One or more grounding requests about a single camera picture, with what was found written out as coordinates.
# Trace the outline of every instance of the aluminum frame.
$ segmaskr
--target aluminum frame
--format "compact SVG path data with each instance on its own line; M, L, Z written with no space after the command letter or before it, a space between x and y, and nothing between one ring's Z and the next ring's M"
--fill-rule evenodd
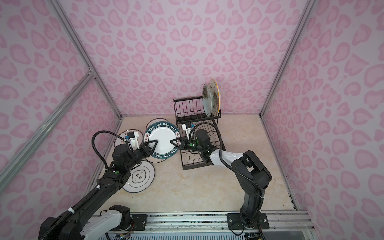
M118 118L121 118L121 112L119 108L117 107L115 101L113 100L112 96L109 94L107 88L105 87L96 67L93 65L91 58L89 57L87 51L85 50L84 46L81 43L81 40L77 33L75 32L67 14L65 13L63 6L58 0L47 0L49 5L51 6L52 10L56 14L59 22L63 26L65 32L67 33L68 37L71 39L72 43L74 44L75 48L79 52L82 60L84 63L88 66L88 69L90 71L93 71L96 75L96 83L101 89L101 92L103 93L104 97L106 98L108 104L113 109L114 113Z
M285 170L282 167L283 163L280 161L280 159L279 159L279 157L277 155L277 149L276 149L276 146L275 146L275 144L273 143L273 141L271 139L271 134L269 133L268 128L266 127L264 119L262 117L260 117L260 121L261 121L261 123L263 125L264 131L265 131L265 135L268 138L269 145L272 148L272 152L273 152L273 155L275 156L275 159L276 159L276 162L277 162L277 166L279 167L279 170L280 170L280 174L283 176L283 179L284 179L284 182L285 182L285 186L286 186L288 194L289 194L289 196L290 196L290 198L292 200L293 207L295 209L297 209L297 210L300 210L299 203L297 202L295 194L292 191L292 186L291 186L291 184L289 182L287 174L285 173Z
M272 210L266 213L270 229L272 231L315 231L314 225L307 211L296 210ZM144 231L135 231L135 234L148 233L204 233L231 232L228 229L228 213L239 212L140 212L131 214L147 214L147 222ZM245 229L244 232L257 232L256 229Z
M302 235L298 234L299 232L293 232L289 233L287 235L287 232L269 232L266 233L267 239L283 239L286 240L297 240L299 239L305 239L305 240L318 240L316 232L310 231L310 232L300 232ZM111 240L118 240L119 235L110 234L109 235ZM250 239L250 237L246 236L245 233L240 234L238 236L234 235L231 232L207 232L207 233L132 233L130 235L129 240L245 240ZM107 240L107 238L104 236L100 237L98 240Z
M41 124L25 146L10 159L10 163L0 175L0 194L6 189L13 178L21 171L31 155L40 147L49 133L55 128L68 109L73 105L88 84L95 79L93 71L88 72L80 83L65 97L53 113Z
M283 60L279 66L279 69L277 71L277 74L275 76L275 79L273 80L272 86L267 94L266 100L263 104L263 107L260 111L260 116L263 116L268 109L268 106L271 102L272 96L274 95L277 85L281 81L283 74L285 72L286 67L288 66L289 61L291 60L294 51L296 49L297 44L300 41L301 36L303 35L303 32L311 18L311 15L315 9L315 6L317 4L318 0L308 0L305 7L304 11L300 17L299 23L297 24L295 31L293 32L292 35L292 40L290 41L287 51L285 52L285 55L283 57Z

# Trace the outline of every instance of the white plate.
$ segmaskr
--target white plate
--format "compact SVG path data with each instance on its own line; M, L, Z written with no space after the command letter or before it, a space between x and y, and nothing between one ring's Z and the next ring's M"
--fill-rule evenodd
M127 192L141 192L153 182L155 168L147 161L141 161L141 165L131 170L131 176L123 188Z
M165 118L155 118L154 120L151 120L147 126L145 127L145 129L148 129L148 127L156 122L169 122L167 119Z
M213 108L212 108L212 114L213 116L217 116L220 111L220 102L221 97L220 93L218 91L218 85L217 82L212 78L211 82L209 83L209 89L211 90L212 98L213 98Z
M172 139L180 137L180 132L175 125L170 122L156 122L149 126L147 131L144 134L144 142L157 140L158 143L155 148L155 152L151 157L158 159L161 162L169 157L172 157L179 150L178 147L170 143Z
M210 91L210 88L207 84L204 84L203 86L203 108L204 112L209 117L212 114L212 110L214 107L214 99L212 95L212 91Z
M137 140L137 142L139 143L139 145L141 145L143 143L143 133L140 132L139 130L129 129L129 130L126 130L126 131L120 133L119 136L120 137L126 137L129 132L134 132L134 131L139 132L139 139ZM124 144L124 141L119 139L119 138L116 138L115 142L114 142L114 147L116 147L117 145L120 145L120 144Z

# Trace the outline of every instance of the black mounting plate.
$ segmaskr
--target black mounting plate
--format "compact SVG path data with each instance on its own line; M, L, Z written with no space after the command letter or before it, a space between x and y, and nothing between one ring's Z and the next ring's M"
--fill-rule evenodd
M242 224L241 214L227 214L227 223L229 230L243 230L244 225ZM268 219L265 213L260 213L260 226L262 229L269 229Z
M132 214L132 221L135 222L133 231L144 231L147 224L147 214Z

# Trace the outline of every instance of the pink spot pattern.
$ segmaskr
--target pink spot pattern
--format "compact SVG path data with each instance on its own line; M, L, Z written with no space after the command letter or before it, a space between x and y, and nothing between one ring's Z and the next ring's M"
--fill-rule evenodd
M384 43L375 37L383 35L384 5L378 2L319 1L265 117L320 239L384 237Z
M4 1L0 33L0 172L86 72L42 0Z
M306 0L104 2L61 4L123 114L172 114L211 78L224 113L259 113Z
M90 115L96 117L95 123ZM100 161L91 146L92 135L101 129L113 131L116 123L100 89L91 82L0 195L0 238L37 239L47 217L75 204ZM108 139L108 135L97 136L99 151Z

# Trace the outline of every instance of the ventilation grille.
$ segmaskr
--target ventilation grille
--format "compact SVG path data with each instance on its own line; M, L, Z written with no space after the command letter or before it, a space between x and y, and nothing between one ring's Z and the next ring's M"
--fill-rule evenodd
M112 234L111 240L119 238ZM107 240L105 236L98 240ZM132 234L129 240L245 240L244 234L236 236L233 233L137 233Z

